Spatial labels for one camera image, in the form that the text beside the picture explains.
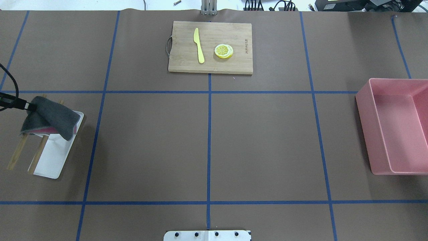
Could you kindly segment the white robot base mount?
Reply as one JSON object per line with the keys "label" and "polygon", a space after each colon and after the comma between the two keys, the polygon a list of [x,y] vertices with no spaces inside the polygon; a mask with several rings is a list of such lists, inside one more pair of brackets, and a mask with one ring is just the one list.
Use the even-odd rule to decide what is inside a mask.
{"label": "white robot base mount", "polygon": [[252,235],[247,230],[187,230],[168,231],[164,241],[251,241]]}

